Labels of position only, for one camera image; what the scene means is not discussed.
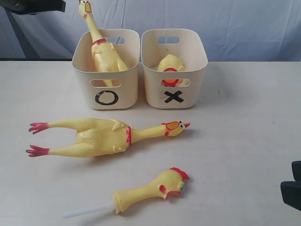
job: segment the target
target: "headless rubber chicken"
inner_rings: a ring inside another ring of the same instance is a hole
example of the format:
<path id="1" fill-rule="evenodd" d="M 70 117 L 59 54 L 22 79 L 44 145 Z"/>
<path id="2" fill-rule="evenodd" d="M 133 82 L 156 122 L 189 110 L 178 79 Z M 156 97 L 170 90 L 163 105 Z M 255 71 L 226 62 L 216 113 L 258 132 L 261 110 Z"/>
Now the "headless rubber chicken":
<path id="1" fill-rule="evenodd" d="M 121 60 L 113 43 L 107 41 L 99 32 L 93 18 L 91 5 L 88 1 L 79 0 L 79 13 L 87 23 L 92 38 L 92 60 L 98 72 L 126 71 L 127 66 Z M 104 80 L 107 87 L 112 87 L 112 80 Z"/>
<path id="2" fill-rule="evenodd" d="M 166 200 L 170 194 L 179 196 L 184 185 L 183 180 L 189 180 L 189 176 L 179 168 L 173 167 L 161 172 L 157 178 L 144 186 L 114 193 L 113 202 L 110 204 L 66 212 L 63 217 L 71 218 L 103 209 L 114 209 L 116 214 L 118 214 L 126 211 L 131 205 L 141 200 L 153 197 L 160 197 Z"/>
<path id="3" fill-rule="evenodd" d="M 185 67 L 183 65 L 183 62 L 176 56 L 172 54 L 168 54 L 166 57 L 164 57 L 158 66 L 157 71 L 160 72 L 179 72 L 179 71 L 185 71 Z M 185 86 L 186 80 L 185 79 L 164 79 L 162 81 L 164 86 Z"/>
<path id="4" fill-rule="evenodd" d="M 118 120 L 79 118 L 55 122 L 32 123 L 29 131 L 36 134 L 48 128 L 61 127 L 77 130 L 77 144 L 58 149 L 31 145 L 33 150 L 26 150 L 30 157 L 42 155 L 60 155 L 69 157 L 93 157 L 126 151 L 132 143 L 160 136 L 175 137 L 190 123 L 181 121 L 163 123 L 149 129 L 136 130 Z"/>

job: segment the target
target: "white table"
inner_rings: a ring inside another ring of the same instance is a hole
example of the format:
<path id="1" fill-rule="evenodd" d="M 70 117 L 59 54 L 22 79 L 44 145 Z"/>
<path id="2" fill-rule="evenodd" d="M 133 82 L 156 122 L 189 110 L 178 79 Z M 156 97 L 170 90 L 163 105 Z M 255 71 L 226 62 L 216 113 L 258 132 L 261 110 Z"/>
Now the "white table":
<path id="1" fill-rule="evenodd" d="M 87 107 L 71 62 L 0 62 L 2 226 L 289 226 L 301 212 L 282 201 L 280 183 L 301 160 L 301 63 L 209 63 L 199 102 L 157 110 L 143 87 L 135 106 Z M 36 135 L 30 123 L 78 117 L 118 119 L 136 129 L 191 122 L 178 137 L 140 141 L 125 153 L 98 158 L 29 158 L 29 145 L 75 143 L 75 131 Z M 170 167 L 190 181 L 181 197 L 137 203 L 62 219 L 62 213 L 106 202 L 117 190 L 144 185 Z"/>

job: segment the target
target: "plastic storage bin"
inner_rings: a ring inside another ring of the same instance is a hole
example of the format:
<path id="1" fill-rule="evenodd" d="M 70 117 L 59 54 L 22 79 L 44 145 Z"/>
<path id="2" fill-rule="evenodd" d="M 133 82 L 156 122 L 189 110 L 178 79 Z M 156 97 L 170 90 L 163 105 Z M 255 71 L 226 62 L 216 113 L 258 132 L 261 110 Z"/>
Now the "plastic storage bin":
<path id="1" fill-rule="evenodd" d="M 96 110 L 126 109 L 138 98 L 138 67 L 140 59 L 140 37 L 128 29 L 100 29 L 103 37 L 124 40 L 114 44 L 128 70 L 122 72 L 96 72 L 91 56 L 90 32 L 81 37 L 72 59 L 72 66 L 86 103 Z M 106 87 L 103 80 L 112 80 L 113 87 Z"/>
<path id="2" fill-rule="evenodd" d="M 179 40 L 177 43 L 168 43 L 176 39 Z M 158 72 L 160 61 L 168 54 L 180 58 L 186 70 Z M 141 59 L 146 100 L 150 106 L 171 109 L 195 105 L 208 63 L 202 41 L 196 32 L 188 29 L 146 31 L 141 40 Z M 161 83 L 164 79 L 187 79 L 189 82 L 181 87 L 165 87 Z"/>

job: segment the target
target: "black object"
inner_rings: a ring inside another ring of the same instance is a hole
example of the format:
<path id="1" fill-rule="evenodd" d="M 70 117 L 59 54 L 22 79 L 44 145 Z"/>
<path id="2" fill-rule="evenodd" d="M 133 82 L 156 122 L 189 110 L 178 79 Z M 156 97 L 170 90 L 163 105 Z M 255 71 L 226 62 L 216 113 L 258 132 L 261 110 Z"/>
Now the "black object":
<path id="1" fill-rule="evenodd" d="M 283 202 L 301 211 L 301 161 L 292 162 L 295 181 L 284 181 L 280 184 Z"/>
<path id="2" fill-rule="evenodd" d="M 63 0 L 0 0 L 0 6 L 18 15 L 35 15 L 47 11 L 65 12 L 66 2 Z"/>

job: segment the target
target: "red comb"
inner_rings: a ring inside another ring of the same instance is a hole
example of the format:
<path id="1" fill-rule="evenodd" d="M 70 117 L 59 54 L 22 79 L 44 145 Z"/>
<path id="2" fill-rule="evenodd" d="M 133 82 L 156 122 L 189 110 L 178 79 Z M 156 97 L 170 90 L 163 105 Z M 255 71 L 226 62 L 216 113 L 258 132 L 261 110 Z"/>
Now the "red comb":
<path id="1" fill-rule="evenodd" d="M 170 170 L 174 170 L 174 171 L 178 172 L 181 175 L 183 180 L 189 180 L 189 176 L 184 171 L 180 170 L 179 168 L 172 167 L 172 168 L 170 168 Z"/>

